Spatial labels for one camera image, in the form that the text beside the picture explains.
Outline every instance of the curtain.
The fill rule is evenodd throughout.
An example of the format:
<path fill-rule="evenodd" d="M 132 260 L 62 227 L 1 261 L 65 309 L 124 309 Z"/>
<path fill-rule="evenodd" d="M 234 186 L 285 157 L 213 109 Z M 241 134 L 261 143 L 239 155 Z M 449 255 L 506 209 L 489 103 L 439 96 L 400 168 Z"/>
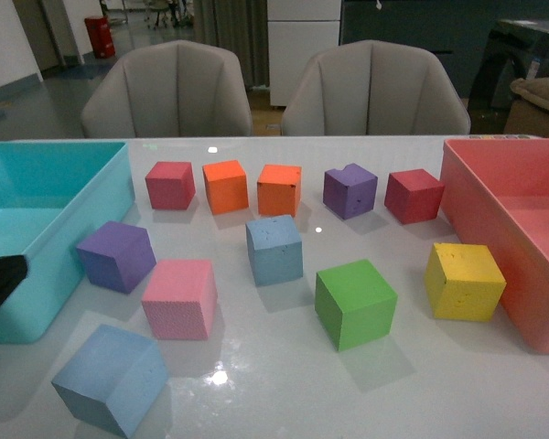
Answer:
<path fill-rule="evenodd" d="M 195 39 L 238 56 L 244 85 L 268 81 L 266 0 L 194 0 Z"/>

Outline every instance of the blue cube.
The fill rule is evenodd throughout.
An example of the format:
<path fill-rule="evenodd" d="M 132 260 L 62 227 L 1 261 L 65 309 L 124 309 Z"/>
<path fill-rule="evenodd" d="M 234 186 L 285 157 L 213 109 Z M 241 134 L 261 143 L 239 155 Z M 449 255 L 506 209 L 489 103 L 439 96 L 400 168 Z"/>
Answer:
<path fill-rule="evenodd" d="M 246 244 L 256 286 L 303 277 L 303 243 L 290 215 L 248 221 Z"/>
<path fill-rule="evenodd" d="M 155 340 L 101 325 L 51 383 L 74 417 L 130 437 L 167 380 Z"/>

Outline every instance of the doorway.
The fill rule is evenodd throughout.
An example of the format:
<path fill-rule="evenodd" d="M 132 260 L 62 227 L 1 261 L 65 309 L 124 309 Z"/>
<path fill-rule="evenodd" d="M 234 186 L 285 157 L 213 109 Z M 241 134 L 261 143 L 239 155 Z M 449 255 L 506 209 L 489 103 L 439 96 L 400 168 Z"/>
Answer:
<path fill-rule="evenodd" d="M 63 66 L 41 0 L 13 0 L 41 74 Z"/>

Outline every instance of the foam cube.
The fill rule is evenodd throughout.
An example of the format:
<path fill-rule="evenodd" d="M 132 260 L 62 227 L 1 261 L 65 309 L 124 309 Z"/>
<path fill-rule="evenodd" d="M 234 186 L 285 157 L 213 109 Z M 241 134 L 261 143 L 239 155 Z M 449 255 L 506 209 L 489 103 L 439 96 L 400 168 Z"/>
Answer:
<path fill-rule="evenodd" d="M 207 340 L 218 300 L 209 260 L 163 260 L 153 271 L 142 305 L 156 338 Z"/>
<path fill-rule="evenodd" d="M 156 265 L 146 229 L 116 221 L 80 242 L 77 252 L 92 284 L 126 294 Z"/>
<path fill-rule="evenodd" d="M 246 173 L 238 160 L 205 165 L 203 181 L 213 215 L 248 208 Z"/>
<path fill-rule="evenodd" d="M 256 286 L 303 277 L 303 243 L 290 215 L 248 221 L 246 245 Z"/>
<path fill-rule="evenodd" d="M 195 195 L 190 162 L 157 162 L 145 182 L 153 209 L 185 210 Z"/>
<path fill-rule="evenodd" d="M 505 286 L 487 246 L 433 245 L 425 269 L 425 289 L 435 318 L 488 321 Z"/>
<path fill-rule="evenodd" d="M 338 351 L 391 331 L 397 295 L 370 261 L 317 273 L 315 310 Z"/>
<path fill-rule="evenodd" d="M 301 166 L 264 166 L 257 189 L 260 215 L 294 217 L 301 201 Z"/>
<path fill-rule="evenodd" d="M 434 220 L 444 185 L 424 169 L 392 172 L 384 206 L 403 224 Z"/>
<path fill-rule="evenodd" d="M 378 177 L 352 163 L 324 175 L 323 203 L 347 220 L 374 209 Z"/>
<path fill-rule="evenodd" d="M 130 437 L 167 379 L 154 340 L 101 325 L 51 383 L 74 417 Z"/>

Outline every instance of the cyan plastic bin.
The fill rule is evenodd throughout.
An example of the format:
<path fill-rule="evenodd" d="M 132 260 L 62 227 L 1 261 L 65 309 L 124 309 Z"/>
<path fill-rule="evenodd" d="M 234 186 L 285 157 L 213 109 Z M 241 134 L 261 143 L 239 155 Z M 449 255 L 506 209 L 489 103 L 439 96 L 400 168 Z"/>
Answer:
<path fill-rule="evenodd" d="M 76 244 L 134 200 L 124 142 L 0 143 L 0 256 L 28 261 L 0 306 L 0 343 L 45 333 L 83 276 Z"/>

